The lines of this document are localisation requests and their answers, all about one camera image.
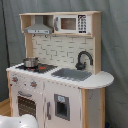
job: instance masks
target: hook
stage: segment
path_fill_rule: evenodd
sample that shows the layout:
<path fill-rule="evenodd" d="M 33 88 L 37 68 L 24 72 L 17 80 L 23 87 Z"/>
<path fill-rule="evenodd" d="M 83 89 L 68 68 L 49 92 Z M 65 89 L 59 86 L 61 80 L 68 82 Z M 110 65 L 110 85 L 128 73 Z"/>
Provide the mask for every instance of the hook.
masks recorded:
<path fill-rule="evenodd" d="M 45 38 L 47 38 L 48 36 L 47 35 L 45 35 Z"/>

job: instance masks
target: cabinet handle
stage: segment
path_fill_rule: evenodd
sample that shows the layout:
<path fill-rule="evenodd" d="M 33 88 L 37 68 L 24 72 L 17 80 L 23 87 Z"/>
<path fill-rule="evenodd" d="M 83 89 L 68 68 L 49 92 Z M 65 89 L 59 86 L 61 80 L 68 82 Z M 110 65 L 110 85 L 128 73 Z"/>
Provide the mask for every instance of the cabinet handle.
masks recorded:
<path fill-rule="evenodd" d="M 21 96 L 25 96 L 25 97 L 32 97 L 31 94 L 24 94 L 23 92 L 21 91 L 18 91 L 18 93 L 21 95 Z"/>
<path fill-rule="evenodd" d="M 55 30 L 56 30 L 56 31 L 58 31 L 57 21 L 58 21 L 58 17 L 56 17 L 56 18 L 54 19 L 54 27 L 55 27 Z"/>
<path fill-rule="evenodd" d="M 48 120 L 51 120 L 51 115 L 49 114 L 50 102 L 47 103 L 47 117 Z"/>

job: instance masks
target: backsplash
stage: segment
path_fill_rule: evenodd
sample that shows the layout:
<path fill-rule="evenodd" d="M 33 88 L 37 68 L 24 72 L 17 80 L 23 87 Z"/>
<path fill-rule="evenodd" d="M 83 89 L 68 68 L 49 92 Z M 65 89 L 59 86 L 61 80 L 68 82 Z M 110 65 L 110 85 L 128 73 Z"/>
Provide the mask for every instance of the backsplash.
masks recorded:
<path fill-rule="evenodd" d="M 33 34 L 32 41 L 33 56 L 39 57 L 41 63 L 75 68 L 81 51 L 93 57 L 93 38 Z M 92 71 L 88 56 L 82 55 L 81 62 L 86 62 L 86 70 Z"/>

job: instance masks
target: gray curtain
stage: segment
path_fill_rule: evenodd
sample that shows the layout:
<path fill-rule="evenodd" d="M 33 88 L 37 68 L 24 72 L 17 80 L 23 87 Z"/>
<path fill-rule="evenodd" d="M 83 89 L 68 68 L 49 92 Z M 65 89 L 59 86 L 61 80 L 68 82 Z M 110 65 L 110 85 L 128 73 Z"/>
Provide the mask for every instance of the gray curtain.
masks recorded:
<path fill-rule="evenodd" d="M 11 65 L 25 57 L 19 13 L 61 11 L 102 12 L 102 70 L 115 77 L 106 88 L 106 117 L 114 128 L 128 127 L 128 1 L 127 0 L 3 0 Z"/>
<path fill-rule="evenodd" d="M 4 19 L 2 11 L 2 2 L 0 1 L 0 102 L 8 98 L 8 83 L 6 68 L 7 63 L 7 51 L 5 40 Z"/>

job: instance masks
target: stovetop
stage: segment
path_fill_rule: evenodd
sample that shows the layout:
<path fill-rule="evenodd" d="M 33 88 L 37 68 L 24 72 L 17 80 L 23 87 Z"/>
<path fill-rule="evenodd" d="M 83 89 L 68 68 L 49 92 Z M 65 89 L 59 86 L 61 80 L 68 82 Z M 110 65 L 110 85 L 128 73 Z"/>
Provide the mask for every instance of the stovetop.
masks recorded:
<path fill-rule="evenodd" d="M 18 66 L 16 68 L 21 69 L 21 70 L 26 70 L 26 71 L 30 71 L 30 72 L 36 72 L 36 73 L 46 73 L 54 68 L 56 68 L 57 66 L 54 65 L 48 65 L 48 64 L 41 64 L 38 63 L 37 67 L 33 67 L 33 68 L 27 68 L 24 65 Z"/>

